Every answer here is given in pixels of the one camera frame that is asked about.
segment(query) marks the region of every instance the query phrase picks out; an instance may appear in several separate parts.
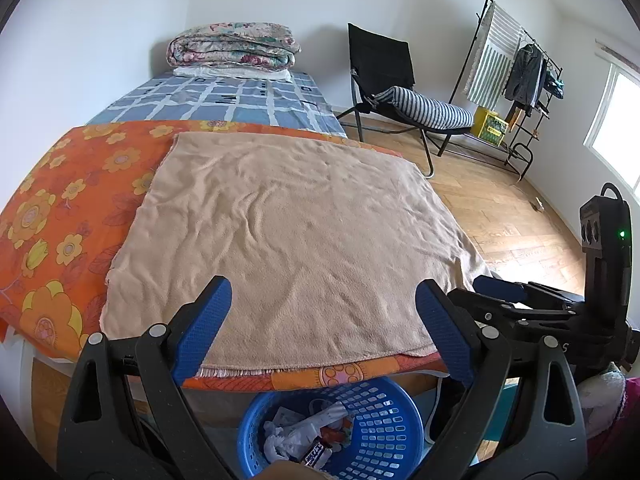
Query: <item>window frame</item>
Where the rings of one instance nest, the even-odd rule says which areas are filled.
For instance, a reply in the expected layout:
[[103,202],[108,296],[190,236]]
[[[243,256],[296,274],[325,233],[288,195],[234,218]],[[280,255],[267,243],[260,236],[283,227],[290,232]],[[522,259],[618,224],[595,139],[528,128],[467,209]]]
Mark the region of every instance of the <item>window frame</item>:
[[605,117],[607,116],[607,112],[609,111],[609,104],[611,102],[611,97],[613,96],[613,91],[616,87],[616,82],[618,81],[618,76],[623,74],[625,77],[631,79],[638,87],[640,87],[640,74],[636,74],[626,66],[622,65],[617,59],[610,56],[602,56],[606,59],[608,63],[610,63],[609,68],[609,76],[607,77],[607,84],[604,88],[604,92],[602,93],[602,99],[600,100],[600,105],[598,106],[598,111],[596,112],[596,116],[593,119],[593,123],[591,123],[591,127],[589,128],[589,133],[584,139],[584,145],[590,150],[593,155],[595,155],[599,161],[601,161],[616,177],[619,181],[626,187],[626,189],[636,198],[640,199],[639,195],[636,195],[636,191],[640,188],[640,176],[636,180],[635,184],[631,186],[619,173],[616,168],[614,168],[609,161],[593,147],[593,143],[595,142],[598,134],[600,133],[600,128],[602,127],[602,123],[604,122]]

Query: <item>orange floral bedsheet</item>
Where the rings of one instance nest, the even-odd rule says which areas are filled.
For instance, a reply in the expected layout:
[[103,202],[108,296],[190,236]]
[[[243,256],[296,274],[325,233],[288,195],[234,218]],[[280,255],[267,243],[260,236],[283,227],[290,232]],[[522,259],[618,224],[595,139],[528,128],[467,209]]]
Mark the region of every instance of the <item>orange floral bedsheet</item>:
[[[20,184],[0,214],[0,338],[8,325],[43,353],[76,360],[100,330],[105,276],[179,132],[250,132],[325,140],[400,156],[354,140],[225,121],[133,121],[73,128]],[[405,355],[258,376],[193,378],[184,386],[265,391],[315,388],[389,373],[445,370],[438,354]]]

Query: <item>striped cushion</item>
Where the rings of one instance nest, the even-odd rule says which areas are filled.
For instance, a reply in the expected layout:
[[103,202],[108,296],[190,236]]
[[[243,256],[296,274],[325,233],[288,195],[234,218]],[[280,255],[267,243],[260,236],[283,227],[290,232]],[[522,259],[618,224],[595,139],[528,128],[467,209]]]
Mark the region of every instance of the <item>striped cushion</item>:
[[374,99],[393,105],[402,116],[435,130],[468,128],[474,123],[474,117],[468,110],[429,99],[401,86],[392,86]]

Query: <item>black folding chair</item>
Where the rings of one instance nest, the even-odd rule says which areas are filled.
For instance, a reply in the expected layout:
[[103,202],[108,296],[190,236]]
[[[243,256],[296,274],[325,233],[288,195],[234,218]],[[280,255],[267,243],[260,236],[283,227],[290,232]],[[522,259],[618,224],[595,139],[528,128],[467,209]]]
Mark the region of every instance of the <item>black folding chair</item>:
[[[353,107],[338,115],[338,119],[354,112],[356,126],[358,128],[358,138],[364,142],[362,131],[372,130],[385,134],[402,134],[411,130],[420,130],[420,138],[424,145],[429,162],[429,174],[431,178],[434,173],[431,153],[427,147],[427,132],[443,134],[449,140],[452,135],[469,133],[469,128],[456,128],[453,130],[439,130],[429,128],[424,124],[418,124],[406,117],[390,103],[380,103],[374,98],[375,95],[383,92],[392,86],[401,86],[414,89],[414,67],[411,64],[409,54],[409,44],[405,41],[393,40],[385,36],[379,36],[349,23],[349,54],[351,59],[351,96]],[[356,95],[355,85],[360,91],[360,99]],[[383,130],[372,126],[363,126],[360,114],[377,113],[398,123],[407,124],[410,127],[404,130]]]

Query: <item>silver screw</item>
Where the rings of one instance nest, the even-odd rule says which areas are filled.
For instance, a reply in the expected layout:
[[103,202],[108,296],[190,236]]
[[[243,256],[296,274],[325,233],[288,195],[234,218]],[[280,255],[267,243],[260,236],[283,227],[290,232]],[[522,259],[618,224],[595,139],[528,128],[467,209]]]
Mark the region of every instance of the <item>silver screw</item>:
[[166,333],[166,327],[163,324],[153,325],[149,329],[149,335],[151,337],[162,337]]
[[545,338],[542,341],[549,348],[558,348],[558,339],[552,335],[545,335]]
[[498,329],[493,326],[483,326],[482,335],[487,339],[498,339],[500,332],[498,332]]
[[89,338],[86,340],[90,345],[97,345],[102,341],[102,334],[100,332],[92,333]]

